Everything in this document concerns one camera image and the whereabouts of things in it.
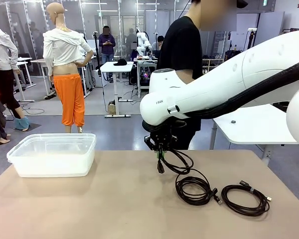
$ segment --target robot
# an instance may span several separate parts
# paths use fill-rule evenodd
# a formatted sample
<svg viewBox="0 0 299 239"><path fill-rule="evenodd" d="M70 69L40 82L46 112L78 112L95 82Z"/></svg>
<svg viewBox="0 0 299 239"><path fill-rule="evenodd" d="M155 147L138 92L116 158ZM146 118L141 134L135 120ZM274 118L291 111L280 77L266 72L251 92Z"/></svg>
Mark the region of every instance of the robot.
<svg viewBox="0 0 299 239"><path fill-rule="evenodd" d="M291 101L287 125L299 143L299 31L270 39L185 84L172 69L152 73L149 94L141 101L145 143L160 154L177 140L173 127L182 119L213 119L269 103Z"/></svg>
<svg viewBox="0 0 299 239"><path fill-rule="evenodd" d="M146 52L149 52L151 49L151 44L149 42L149 39L146 37L146 32L141 32L139 28L137 28L137 37L138 37L138 47L137 51L140 56L144 56Z"/></svg>

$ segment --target plastic container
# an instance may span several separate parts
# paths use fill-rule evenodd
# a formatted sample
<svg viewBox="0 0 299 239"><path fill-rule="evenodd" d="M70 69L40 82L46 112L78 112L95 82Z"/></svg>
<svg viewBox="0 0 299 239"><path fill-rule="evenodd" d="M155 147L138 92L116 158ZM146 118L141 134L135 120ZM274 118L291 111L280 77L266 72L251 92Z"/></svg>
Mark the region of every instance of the plastic container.
<svg viewBox="0 0 299 239"><path fill-rule="evenodd" d="M80 177L90 171L95 144L91 133L33 134L6 157L20 177Z"/></svg>

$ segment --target cable bundle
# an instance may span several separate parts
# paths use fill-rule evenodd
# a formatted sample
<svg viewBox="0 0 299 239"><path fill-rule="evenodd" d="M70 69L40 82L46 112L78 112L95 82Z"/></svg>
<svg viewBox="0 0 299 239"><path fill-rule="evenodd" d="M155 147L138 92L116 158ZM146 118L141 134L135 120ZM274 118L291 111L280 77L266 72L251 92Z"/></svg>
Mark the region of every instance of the cable bundle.
<svg viewBox="0 0 299 239"><path fill-rule="evenodd" d="M176 177L176 180L175 180L175 187L176 187L176 192L179 195L179 197L186 203L194 205L194 206L205 205L210 201L210 199L212 197L214 198L214 200L216 202L218 202L218 204L222 204L222 201L216 195L216 193L218 192L217 188L214 188L213 190L211 190L210 184L209 184L207 178L205 177L205 175L203 175L198 170L193 169L194 161L192 160L192 158L189 157L187 154L177 151L177 150L174 150L174 149L171 149L170 151L173 154L175 154L182 161L182 163L184 164L184 167L179 167L179 166L168 163L165 160L163 153L160 153L159 157L158 157L157 169L158 169L159 173L164 173L164 167L162 164L162 163L164 163L171 171L178 174L178 176ZM183 156L187 157L190 160L190 162L191 162L190 165L187 163L187 161L185 160L185 158ZM189 174L191 171L195 171L195 172L199 173L203 178L187 176L185 178L178 180L180 175ZM184 187L189 184L195 184L196 186L200 187L204 191L204 193L190 194L190 193L185 192Z"/></svg>
<svg viewBox="0 0 299 239"><path fill-rule="evenodd" d="M234 212L239 213L241 215L249 216L249 217L257 217L257 216L260 216L263 213L269 211L270 205L269 205L268 201L271 201L270 197L265 196L264 194L262 194L261 192L259 192L256 189L254 189L253 187L251 187L248 183L246 183L244 181L240 181L239 184L240 185L228 185L228 186L224 187L223 190L221 191L221 197L223 198L224 202L227 204L227 206L231 210L233 210ZM254 194L257 198L259 198L259 205L255 208L250 208L250 207L244 207L244 206L241 206L241 205L231 202L228 199L227 194L230 190L233 190L233 189L243 190L243 191Z"/></svg>

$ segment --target floor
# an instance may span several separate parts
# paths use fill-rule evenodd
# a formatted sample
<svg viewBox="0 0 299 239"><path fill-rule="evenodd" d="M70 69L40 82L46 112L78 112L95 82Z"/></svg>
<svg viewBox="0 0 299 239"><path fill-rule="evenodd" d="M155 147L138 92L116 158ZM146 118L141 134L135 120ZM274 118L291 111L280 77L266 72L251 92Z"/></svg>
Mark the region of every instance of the floor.
<svg viewBox="0 0 299 239"><path fill-rule="evenodd" d="M58 133L64 130L61 116L30 116L29 119L32 123L41 126L30 132L20 132L12 129L12 122L7 123L6 131L12 136L10 143L0 146L0 175L10 166L6 159L6 153L24 137L34 133ZM144 136L148 133L142 128L140 115L116 119L86 116L85 120L84 132L94 133L97 136L96 150L148 150L143 141ZM212 125L211 120L202 121L202 130L194 137L190 149L209 149ZM229 146L230 149L252 150L259 157L262 155L262 151L255 145L230 145L222 133L218 132L215 149L228 149ZM269 167L299 199L299 146L277 146Z"/></svg>
<svg viewBox="0 0 299 239"><path fill-rule="evenodd" d="M43 100L46 96L46 89L44 86L43 78L32 77L32 82L37 84L34 87L26 89L23 94L26 100L36 100L35 103L20 103L26 109L27 115L41 115L41 116L60 116L62 115L62 104L58 97L50 100ZM123 99L133 99L134 103L120 103L120 113L122 114L140 114L140 101L142 98L137 97L137 90L129 85L128 80L122 79L117 82L118 94ZM21 99L20 93L15 94L17 100ZM106 106L109 101L114 100L114 84L108 83L104 87L104 98L102 88L94 88L93 91L85 98L85 115L106 115L104 101Z"/></svg>

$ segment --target orange pants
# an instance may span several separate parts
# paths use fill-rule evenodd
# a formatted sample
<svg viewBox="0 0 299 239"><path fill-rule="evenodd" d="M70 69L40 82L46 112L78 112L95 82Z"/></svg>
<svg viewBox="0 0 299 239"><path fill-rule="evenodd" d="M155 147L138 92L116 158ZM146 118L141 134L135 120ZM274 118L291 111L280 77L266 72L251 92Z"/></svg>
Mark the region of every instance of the orange pants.
<svg viewBox="0 0 299 239"><path fill-rule="evenodd" d="M63 105L62 124L83 126L85 105L80 75L54 76L53 80Z"/></svg>

